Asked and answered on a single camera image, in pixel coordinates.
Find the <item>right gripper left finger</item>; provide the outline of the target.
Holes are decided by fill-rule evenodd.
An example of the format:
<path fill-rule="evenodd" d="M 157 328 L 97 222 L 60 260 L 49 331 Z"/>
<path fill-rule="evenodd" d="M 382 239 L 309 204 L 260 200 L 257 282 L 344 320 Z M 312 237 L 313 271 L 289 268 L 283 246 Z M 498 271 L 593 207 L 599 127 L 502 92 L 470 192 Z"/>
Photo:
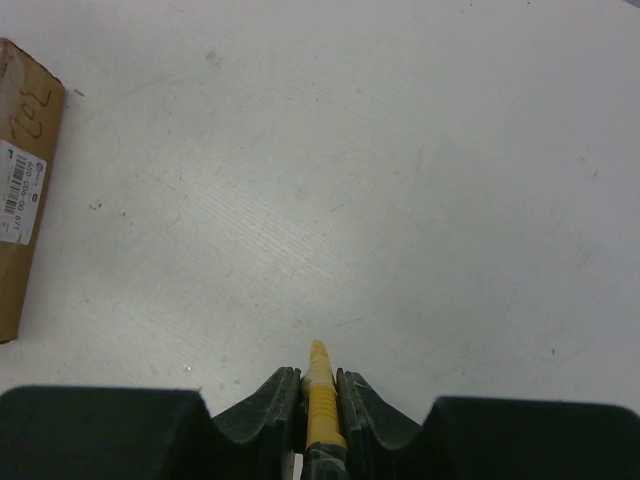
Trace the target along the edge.
<path fill-rule="evenodd" d="M 4 479 L 289 479 L 301 373 L 211 415 L 197 390 L 23 386 L 1 396 Z"/>

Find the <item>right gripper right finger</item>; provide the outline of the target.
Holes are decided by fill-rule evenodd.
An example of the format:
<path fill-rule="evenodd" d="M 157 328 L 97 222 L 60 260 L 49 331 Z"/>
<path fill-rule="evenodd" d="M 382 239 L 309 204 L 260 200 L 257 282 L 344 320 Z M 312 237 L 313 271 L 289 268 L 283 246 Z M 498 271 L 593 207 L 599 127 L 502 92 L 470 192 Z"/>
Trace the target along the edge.
<path fill-rule="evenodd" d="M 423 423 L 337 373 L 355 479 L 636 479 L 639 417 L 619 406 L 441 396 Z"/>

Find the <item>yellow utility knife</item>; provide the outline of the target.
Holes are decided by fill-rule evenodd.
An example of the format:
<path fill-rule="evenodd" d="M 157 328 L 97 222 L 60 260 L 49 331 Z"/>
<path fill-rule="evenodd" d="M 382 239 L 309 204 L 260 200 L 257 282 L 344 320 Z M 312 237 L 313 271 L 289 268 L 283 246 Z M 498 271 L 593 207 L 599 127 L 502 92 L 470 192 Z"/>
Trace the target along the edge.
<path fill-rule="evenodd" d="M 349 479 L 347 442 L 341 433 L 338 393 L 325 344 L 314 340 L 303 378 L 307 400 L 302 479 Z"/>

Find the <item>brown cardboard express box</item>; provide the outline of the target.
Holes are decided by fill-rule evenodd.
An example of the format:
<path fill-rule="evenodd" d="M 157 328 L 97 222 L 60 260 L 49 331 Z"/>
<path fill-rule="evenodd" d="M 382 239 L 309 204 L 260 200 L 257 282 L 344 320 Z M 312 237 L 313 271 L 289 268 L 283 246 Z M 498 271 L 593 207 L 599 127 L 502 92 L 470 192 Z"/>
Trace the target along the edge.
<path fill-rule="evenodd" d="M 1 40 L 1 342 L 18 337 L 58 143 L 62 82 Z"/>

